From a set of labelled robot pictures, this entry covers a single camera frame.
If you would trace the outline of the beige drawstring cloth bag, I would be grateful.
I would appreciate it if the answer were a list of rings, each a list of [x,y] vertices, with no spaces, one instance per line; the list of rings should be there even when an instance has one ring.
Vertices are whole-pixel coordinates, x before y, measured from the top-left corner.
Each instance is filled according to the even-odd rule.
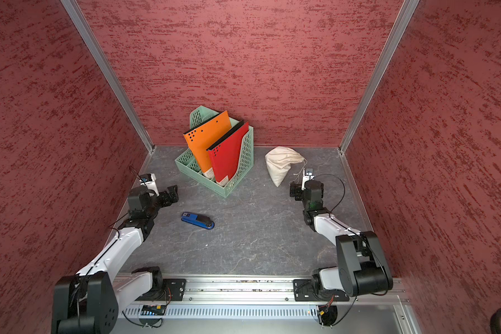
[[[272,182],[279,187],[292,164],[305,164],[307,160],[292,148],[278,146],[265,155],[265,162]]]

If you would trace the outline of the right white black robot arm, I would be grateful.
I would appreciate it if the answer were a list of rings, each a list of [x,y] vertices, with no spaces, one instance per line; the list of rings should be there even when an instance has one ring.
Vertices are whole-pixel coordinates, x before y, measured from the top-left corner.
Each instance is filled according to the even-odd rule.
[[[317,269],[310,284],[317,296],[342,291],[348,297],[384,295],[393,288],[391,270],[377,235],[359,231],[324,206],[320,181],[291,182],[289,196],[303,204],[305,224],[335,246],[337,265]]]

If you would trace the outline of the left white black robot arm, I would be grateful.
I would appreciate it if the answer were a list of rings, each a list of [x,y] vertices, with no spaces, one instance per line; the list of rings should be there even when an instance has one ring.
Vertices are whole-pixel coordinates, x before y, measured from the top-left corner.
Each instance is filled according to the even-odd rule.
[[[52,333],[110,333],[119,314],[139,297],[159,295],[171,302],[159,267],[143,267],[126,278],[118,278],[118,273],[150,235],[161,208],[178,200],[175,185],[161,192],[146,186],[131,190],[128,218],[116,228],[112,242],[75,275],[55,285]]]

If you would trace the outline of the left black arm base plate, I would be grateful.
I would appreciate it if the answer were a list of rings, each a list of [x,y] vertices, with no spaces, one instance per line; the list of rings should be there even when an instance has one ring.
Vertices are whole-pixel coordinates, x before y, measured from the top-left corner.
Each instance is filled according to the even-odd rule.
[[[186,279],[164,278],[160,288],[153,288],[138,298],[139,301],[182,301],[185,294]]]

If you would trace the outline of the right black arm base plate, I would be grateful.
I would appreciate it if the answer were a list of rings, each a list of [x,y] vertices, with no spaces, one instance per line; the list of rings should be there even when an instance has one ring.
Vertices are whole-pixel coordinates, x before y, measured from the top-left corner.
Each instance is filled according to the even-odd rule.
[[[341,289],[324,289],[317,286],[311,279],[293,280],[295,301],[349,301],[350,297]]]

